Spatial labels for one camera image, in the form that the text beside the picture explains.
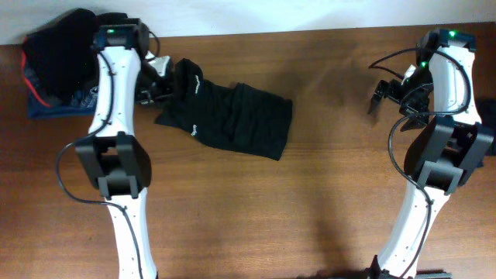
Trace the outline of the black t-shirt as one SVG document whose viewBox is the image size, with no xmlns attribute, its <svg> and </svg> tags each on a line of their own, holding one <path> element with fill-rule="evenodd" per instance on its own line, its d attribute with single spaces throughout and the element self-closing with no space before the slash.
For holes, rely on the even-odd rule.
<svg viewBox="0 0 496 279">
<path fill-rule="evenodd" d="M 248 84 L 214 84 L 184 58 L 174 67 L 174 97 L 155 123 L 182 129 L 212 148 L 280 160 L 292 109 L 292 100 Z"/>
</svg>

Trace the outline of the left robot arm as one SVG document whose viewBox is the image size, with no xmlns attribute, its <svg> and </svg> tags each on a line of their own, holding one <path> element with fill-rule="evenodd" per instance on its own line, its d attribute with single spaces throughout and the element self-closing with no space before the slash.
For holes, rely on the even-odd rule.
<svg viewBox="0 0 496 279">
<path fill-rule="evenodd" d="M 151 160 L 135 136 L 135 105 L 170 98 L 171 61 L 150 53 L 151 32 L 140 19 L 115 19 L 95 33 L 98 98 L 88 135 L 74 150 L 108 208 L 115 233 L 120 278 L 158 276 L 146 221 Z"/>
</svg>

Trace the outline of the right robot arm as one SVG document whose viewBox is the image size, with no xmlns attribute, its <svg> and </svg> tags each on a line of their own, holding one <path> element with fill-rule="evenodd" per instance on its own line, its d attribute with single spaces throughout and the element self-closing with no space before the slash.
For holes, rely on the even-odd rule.
<svg viewBox="0 0 496 279">
<path fill-rule="evenodd" d="M 406 179 L 405 197 L 385 246 L 365 278 L 419 278 L 419 255 L 443 206 L 464 186 L 494 142 L 474 98 L 476 40 L 453 29 L 434 29 L 412 47 L 415 64 L 380 81 L 370 101 L 384 99 L 403 115 L 387 140 L 396 171 Z"/>
</svg>

